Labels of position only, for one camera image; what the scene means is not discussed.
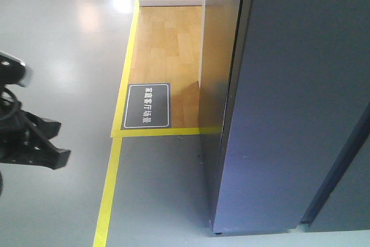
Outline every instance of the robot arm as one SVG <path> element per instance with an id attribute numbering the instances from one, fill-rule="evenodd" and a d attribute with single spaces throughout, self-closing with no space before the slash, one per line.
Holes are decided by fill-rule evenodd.
<path id="1" fill-rule="evenodd" d="M 49 141 L 58 135 L 61 123 L 21 110 L 21 102 L 6 88 L 26 86 L 31 73 L 21 60 L 0 52 L 0 163 L 58 169 L 66 166 L 71 153 Z"/>

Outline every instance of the wooden floor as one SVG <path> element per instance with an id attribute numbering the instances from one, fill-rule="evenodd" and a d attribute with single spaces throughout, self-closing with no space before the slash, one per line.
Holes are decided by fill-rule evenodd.
<path id="1" fill-rule="evenodd" d="M 172 127 L 197 127 L 200 6 L 140 8 L 129 83 L 170 83 Z"/>

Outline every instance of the gray floor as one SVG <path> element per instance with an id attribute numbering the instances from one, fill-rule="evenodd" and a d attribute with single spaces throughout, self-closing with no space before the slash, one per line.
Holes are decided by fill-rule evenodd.
<path id="1" fill-rule="evenodd" d="M 12 87 L 24 109 L 62 122 L 56 171 L 0 164 L 1 247 L 92 246 L 134 0 L 0 0 L 0 50 L 34 70 Z"/>
<path id="2" fill-rule="evenodd" d="M 370 246 L 370 231 L 211 233 L 199 136 L 124 138 L 107 247 Z"/>

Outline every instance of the yellow tape line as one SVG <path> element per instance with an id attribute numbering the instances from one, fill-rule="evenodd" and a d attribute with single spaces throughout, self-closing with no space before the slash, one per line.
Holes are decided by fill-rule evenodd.
<path id="1" fill-rule="evenodd" d="M 122 138 L 113 138 L 93 247 L 106 246 L 110 215 L 112 213 L 113 206 L 114 188 L 116 187 L 117 172 L 120 163 L 122 141 Z"/>
<path id="2" fill-rule="evenodd" d="M 112 137 L 146 137 L 146 136 L 167 136 L 167 135 L 195 135 L 199 134 L 198 127 L 190 128 L 158 128 L 142 130 L 113 130 Z"/>
<path id="3" fill-rule="evenodd" d="M 113 126 L 119 126 L 121 128 L 123 106 L 126 99 L 127 83 L 130 74 L 132 53 L 134 52 L 135 34 L 138 25 L 139 17 L 139 1 L 135 0 L 135 10 L 131 23 L 131 30 L 129 34 L 129 40 L 127 45 L 125 63 L 123 74 L 121 78 L 121 85 L 119 96 L 116 105 L 116 112 L 114 114 Z M 112 213 L 114 188 L 116 187 L 116 179 L 118 173 L 118 167 L 120 162 L 122 138 L 113 138 L 112 149 L 110 151 L 110 159 L 108 164 L 108 170 L 106 174 L 104 191 L 102 196 L 102 202 L 100 204 L 99 218 L 97 223 L 97 229 L 95 231 L 95 238 L 93 247 L 105 247 L 108 238 L 110 215 Z"/>
<path id="4" fill-rule="evenodd" d="M 136 37 L 136 29 L 138 27 L 138 18 L 139 18 L 139 0 L 135 0 L 135 10 L 134 17 L 131 24 L 131 32 L 128 38 L 127 51 L 125 64 L 123 65 L 123 73 L 121 78 L 121 85 L 117 99 L 116 112 L 114 113 L 113 127 L 112 130 L 120 130 L 122 125 L 122 118 L 124 107 L 126 103 L 127 95 L 127 84 L 128 78 L 130 76 L 131 64 L 132 64 L 132 54 L 134 53 L 134 44 Z"/>

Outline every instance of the sign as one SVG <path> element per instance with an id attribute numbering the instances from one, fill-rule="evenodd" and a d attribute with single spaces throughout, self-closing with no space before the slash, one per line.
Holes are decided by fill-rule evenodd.
<path id="1" fill-rule="evenodd" d="M 170 84 L 129 84 L 123 128 L 168 128 Z"/>

